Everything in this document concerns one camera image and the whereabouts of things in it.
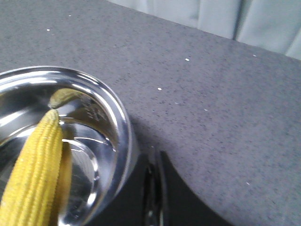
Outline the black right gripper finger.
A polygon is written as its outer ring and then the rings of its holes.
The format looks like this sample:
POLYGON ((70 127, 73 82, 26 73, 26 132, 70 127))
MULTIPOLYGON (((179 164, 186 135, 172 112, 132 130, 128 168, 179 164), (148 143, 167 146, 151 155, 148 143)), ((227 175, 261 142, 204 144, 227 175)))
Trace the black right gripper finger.
POLYGON ((91 226, 228 226, 173 167, 166 152, 142 154, 117 196, 91 226))

